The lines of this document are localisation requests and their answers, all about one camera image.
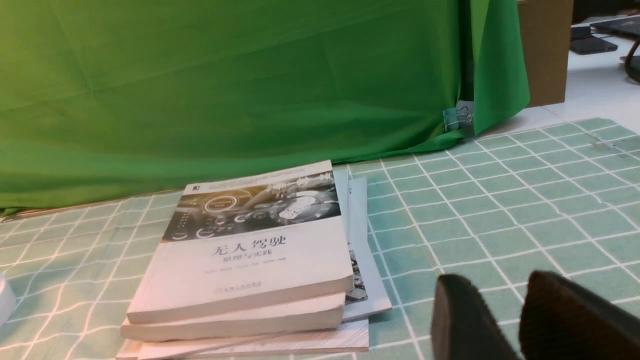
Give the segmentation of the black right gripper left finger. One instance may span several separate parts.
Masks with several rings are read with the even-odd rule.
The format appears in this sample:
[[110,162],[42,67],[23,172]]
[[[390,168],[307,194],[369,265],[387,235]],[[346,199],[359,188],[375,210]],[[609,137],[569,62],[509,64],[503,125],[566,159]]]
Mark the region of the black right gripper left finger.
[[478,288],[443,274],[435,285],[430,341],[435,360],[518,360]]

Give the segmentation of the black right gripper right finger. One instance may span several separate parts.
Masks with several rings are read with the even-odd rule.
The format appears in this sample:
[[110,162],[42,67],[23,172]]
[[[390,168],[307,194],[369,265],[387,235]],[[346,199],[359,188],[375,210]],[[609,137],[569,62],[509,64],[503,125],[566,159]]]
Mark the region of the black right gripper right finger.
[[560,274],[535,270],[518,340],[526,360],[637,360],[640,320]]

